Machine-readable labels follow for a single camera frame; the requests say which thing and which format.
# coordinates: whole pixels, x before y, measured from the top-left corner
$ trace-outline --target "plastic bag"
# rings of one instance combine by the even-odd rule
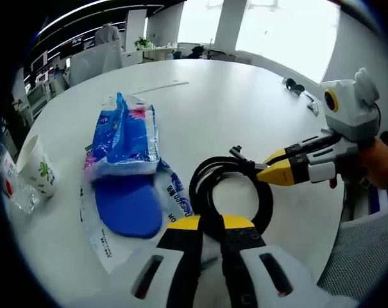
[[[41,202],[38,192],[17,174],[15,164],[7,149],[0,144],[0,176],[3,191],[13,204],[31,214]]]
[[[150,175],[158,162],[153,106],[131,95],[109,97],[97,121],[92,151],[85,160],[85,178]]]

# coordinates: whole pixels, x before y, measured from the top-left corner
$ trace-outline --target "table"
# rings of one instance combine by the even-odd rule
[[[177,81],[185,84],[149,90]],[[21,250],[41,284],[65,304],[94,294],[108,281],[81,226],[78,193],[84,147],[92,141],[103,99],[117,91],[139,92],[154,105],[161,156],[187,187],[202,161],[228,155],[234,145],[242,146],[245,157],[261,162],[325,125],[323,114],[315,117],[307,99],[293,96],[281,82],[282,77],[259,67],[184,59],[111,71],[52,99],[27,140],[39,134],[58,171],[58,189],[29,223],[17,228]],[[217,208],[252,218],[257,211],[255,189],[245,178],[232,181],[215,188]],[[325,182],[272,186],[274,213],[263,238],[305,263],[315,280],[335,241],[342,190],[342,185],[331,190]],[[206,281],[199,287],[211,284],[210,274],[201,279]]]

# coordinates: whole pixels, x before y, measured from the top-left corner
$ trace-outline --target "ceiling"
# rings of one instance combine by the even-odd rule
[[[107,22],[123,22],[129,10],[146,9],[147,17],[150,17],[180,2],[184,0],[54,0],[43,30],[33,41],[26,64],[80,33],[93,30]],[[124,28],[124,24],[116,26],[119,29]],[[92,37],[94,33],[95,31],[91,31],[85,34],[85,39]],[[57,48],[50,51],[48,56],[53,56],[58,50]]]

